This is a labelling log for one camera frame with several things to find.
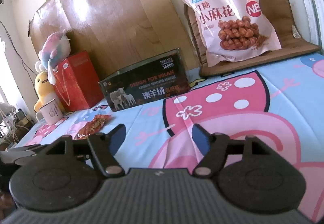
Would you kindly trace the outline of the black tin box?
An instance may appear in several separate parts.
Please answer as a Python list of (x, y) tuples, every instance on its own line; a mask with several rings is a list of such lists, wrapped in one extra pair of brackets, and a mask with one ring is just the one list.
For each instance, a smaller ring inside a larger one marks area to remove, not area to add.
[(113, 112), (190, 90), (179, 48), (119, 69), (99, 86)]

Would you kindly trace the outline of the large pink snack bag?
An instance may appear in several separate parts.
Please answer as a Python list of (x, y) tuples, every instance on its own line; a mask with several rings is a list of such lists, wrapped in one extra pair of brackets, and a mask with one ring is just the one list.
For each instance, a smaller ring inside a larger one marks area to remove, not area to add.
[(183, 0), (195, 13), (209, 67), (281, 49), (260, 0)]

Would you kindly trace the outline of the brown chair cushion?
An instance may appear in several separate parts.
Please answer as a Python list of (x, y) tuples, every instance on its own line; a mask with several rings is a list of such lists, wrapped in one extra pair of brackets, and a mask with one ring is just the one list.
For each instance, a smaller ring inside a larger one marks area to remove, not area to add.
[(230, 74), (249, 67), (306, 55), (320, 50), (318, 45), (309, 43), (303, 38), (295, 38), (293, 36), (295, 22), (289, 0), (260, 0), (260, 5), (262, 12), (274, 27), (282, 48), (280, 50), (267, 51), (258, 57), (246, 61), (222, 61), (214, 67), (208, 67), (205, 56), (207, 49), (201, 40), (194, 11), (188, 5), (184, 5), (184, 15), (187, 19), (193, 44), (199, 59), (200, 76)]

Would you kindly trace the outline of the white enamel mug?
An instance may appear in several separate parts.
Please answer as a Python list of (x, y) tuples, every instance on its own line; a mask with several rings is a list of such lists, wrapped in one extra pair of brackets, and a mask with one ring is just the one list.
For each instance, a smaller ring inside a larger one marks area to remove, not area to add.
[(63, 113), (55, 99), (41, 106), (36, 112), (36, 119), (40, 121), (42, 118), (48, 125), (54, 125), (63, 118)]

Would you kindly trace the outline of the wooden board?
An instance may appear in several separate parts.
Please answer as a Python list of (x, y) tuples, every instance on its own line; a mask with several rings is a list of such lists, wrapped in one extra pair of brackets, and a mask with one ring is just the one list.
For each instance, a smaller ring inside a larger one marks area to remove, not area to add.
[(100, 79), (146, 58), (180, 48), (186, 69), (198, 58), (171, 0), (47, 0), (34, 14), (36, 51), (67, 31), (72, 53), (87, 51)]

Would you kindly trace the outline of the red snack packet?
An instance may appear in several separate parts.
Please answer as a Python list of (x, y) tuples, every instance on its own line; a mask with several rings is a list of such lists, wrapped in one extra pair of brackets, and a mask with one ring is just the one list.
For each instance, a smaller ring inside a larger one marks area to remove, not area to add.
[(94, 118), (87, 122), (74, 136), (74, 140), (87, 139), (90, 135), (98, 133), (104, 125), (110, 120), (111, 116), (107, 114), (96, 114)]

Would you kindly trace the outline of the yellow duck plush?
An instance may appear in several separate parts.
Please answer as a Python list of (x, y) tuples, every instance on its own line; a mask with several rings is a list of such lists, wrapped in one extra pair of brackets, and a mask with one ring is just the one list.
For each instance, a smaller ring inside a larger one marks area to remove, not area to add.
[(62, 103), (60, 102), (60, 99), (59, 99), (58, 95), (56, 94), (53, 85), (50, 84), (48, 81), (48, 73), (47, 72), (41, 72), (36, 76), (35, 91), (38, 96), (38, 100), (33, 107), (35, 112), (38, 112), (39, 109), (43, 105), (47, 104), (52, 99), (55, 99), (60, 110), (62, 112), (65, 112), (65, 109), (64, 109)]

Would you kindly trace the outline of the red gift bag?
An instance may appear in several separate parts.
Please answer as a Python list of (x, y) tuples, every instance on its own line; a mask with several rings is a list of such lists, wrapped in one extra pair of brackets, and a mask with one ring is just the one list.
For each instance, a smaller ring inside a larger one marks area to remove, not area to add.
[(54, 90), (68, 112), (90, 109), (104, 98), (98, 75), (86, 51), (60, 62), (54, 77)]

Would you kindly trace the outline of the pastel plush toy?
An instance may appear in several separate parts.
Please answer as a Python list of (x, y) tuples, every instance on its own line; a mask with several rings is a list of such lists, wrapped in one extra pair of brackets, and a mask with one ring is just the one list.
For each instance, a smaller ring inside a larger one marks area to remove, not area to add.
[(47, 72), (48, 81), (52, 85), (56, 84), (54, 72), (57, 71), (58, 64), (71, 53), (70, 39), (66, 34), (67, 30), (52, 33), (38, 52), (39, 60), (35, 63), (35, 70), (37, 73)]

